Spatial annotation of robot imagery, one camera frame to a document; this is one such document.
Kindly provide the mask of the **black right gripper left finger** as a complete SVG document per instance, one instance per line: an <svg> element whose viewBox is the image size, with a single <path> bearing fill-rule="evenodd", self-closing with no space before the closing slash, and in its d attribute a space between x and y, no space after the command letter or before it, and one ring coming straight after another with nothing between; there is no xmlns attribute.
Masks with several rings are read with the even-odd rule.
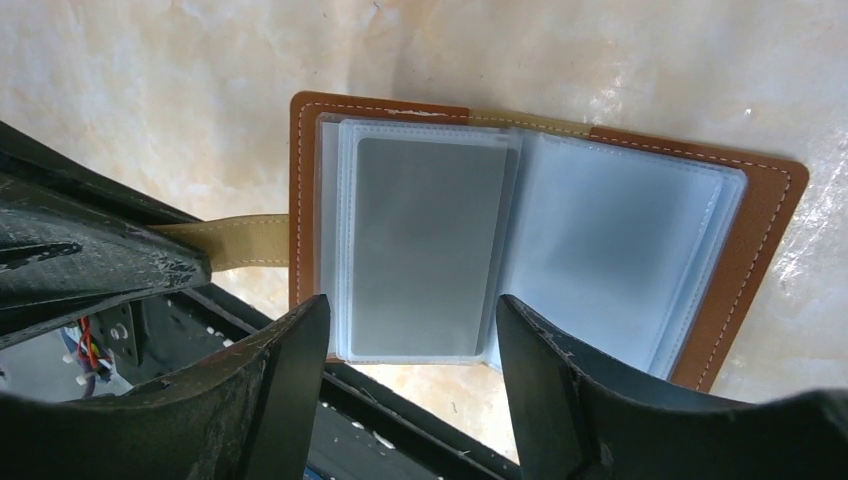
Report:
<svg viewBox="0 0 848 480"><path fill-rule="evenodd" d="M262 330L120 396L1 398L5 479L299 479L331 310L304 301Z"/></svg>

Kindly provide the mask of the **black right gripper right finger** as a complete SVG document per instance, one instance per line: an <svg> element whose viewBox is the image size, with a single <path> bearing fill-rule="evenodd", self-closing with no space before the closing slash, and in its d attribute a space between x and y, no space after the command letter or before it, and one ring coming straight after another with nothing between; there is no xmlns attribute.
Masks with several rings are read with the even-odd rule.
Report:
<svg viewBox="0 0 848 480"><path fill-rule="evenodd" d="M843 479L847 393L761 404L637 370L559 330L512 295L496 313L526 479Z"/></svg>

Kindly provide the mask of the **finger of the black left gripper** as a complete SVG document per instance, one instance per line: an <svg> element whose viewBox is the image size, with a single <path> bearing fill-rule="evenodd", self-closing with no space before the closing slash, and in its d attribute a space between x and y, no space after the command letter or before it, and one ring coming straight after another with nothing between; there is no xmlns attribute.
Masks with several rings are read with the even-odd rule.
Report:
<svg viewBox="0 0 848 480"><path fill-rule="evenodd" d="M152 228L185 217L2 124L2 347L207 284L208 254Z"/></svg>

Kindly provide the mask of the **silver grey credit card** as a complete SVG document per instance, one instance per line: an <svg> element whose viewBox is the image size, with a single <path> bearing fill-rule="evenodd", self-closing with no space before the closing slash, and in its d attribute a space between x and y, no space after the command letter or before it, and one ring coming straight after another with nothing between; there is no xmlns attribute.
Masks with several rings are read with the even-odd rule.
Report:
<svg viewBox="0 0 848 480"><path fill-rule="evenodd" d="M502 135L359 142L353 355L405 362L478 353L508 151Z"/></svg>

